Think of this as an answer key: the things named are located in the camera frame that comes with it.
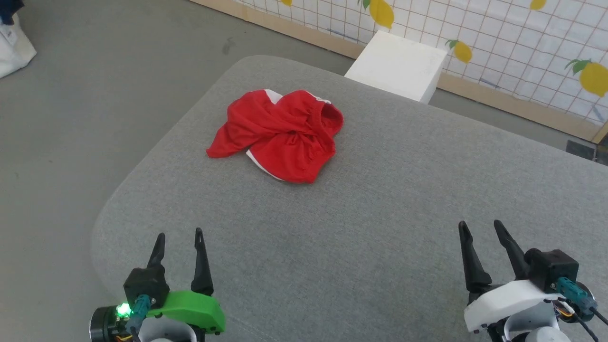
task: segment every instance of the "wall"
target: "wall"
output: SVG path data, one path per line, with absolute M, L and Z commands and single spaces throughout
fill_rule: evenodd
M 361 45 L 384 30 L 446 49 L 448 74 L 608 119 L 608 0 L 234 1 Z

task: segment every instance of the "teal connector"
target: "teal connector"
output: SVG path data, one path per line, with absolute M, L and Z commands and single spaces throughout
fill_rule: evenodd
M 582 313 L 591 314 L 590 309 L 598 306 L 598 303 L 585 290 L 566 277 L 559 278 L 556 286 L 556 290 L 576 304 Z
M 152 300 L 148 295 L 139 295 L 137 299 L 135 299 L 133 311 L 131 312 L 131 316 L 125 327 L 127 332 L 132 333 L 131 328 L 135 328 L 135 332 L 139 333 L 139 329 L 141 329 L 143 320 L 146 318 L 146 315 L 148 315 L 151 306 Z

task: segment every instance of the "dark clothing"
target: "dark clothing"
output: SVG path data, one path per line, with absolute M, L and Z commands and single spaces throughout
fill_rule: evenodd
M 0 0 L 0 21 L 5 25 L 13 25 L 13 15 L 23 7 L 22 0 Z

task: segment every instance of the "lemon print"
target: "lemon print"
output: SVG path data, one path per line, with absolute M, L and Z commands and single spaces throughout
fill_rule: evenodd
M 363 8 L 370 8 L 370 15 L 374 21 L 389 29 L 392 27 L 395 21 L 395 14 L 391 6 L 384 0 L 358 0 L 357 3 L 363 2 Z
M 532 0 L 532 2 L 530 3 L 530 9 L 534 10 L 534 11 L 538 11 L 538 10 L 542 9 L 543 7 L 545 7 L 546 4 L 547 4 L 547 0 Z
M 566 64 L 566 68 L 572 65 L 572 74 L 581 72 L 580 82 L 583 89 L 604 97 L 608 91 L 608 69 L 599 63 L 591 60 L 571 60 Z
M 471 48 L 458 40 L 448 40 L 446 44 L 450 43 L 450 49 L 454 49 L 454 55 L 462 62 L 469 63 L 473 57 Z

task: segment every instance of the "white bag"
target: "white bag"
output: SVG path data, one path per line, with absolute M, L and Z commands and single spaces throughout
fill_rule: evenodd
M 14 25 L 0 23 L 0 79 L 30 63 L 36 50 L 19 26 L 14 15 Z

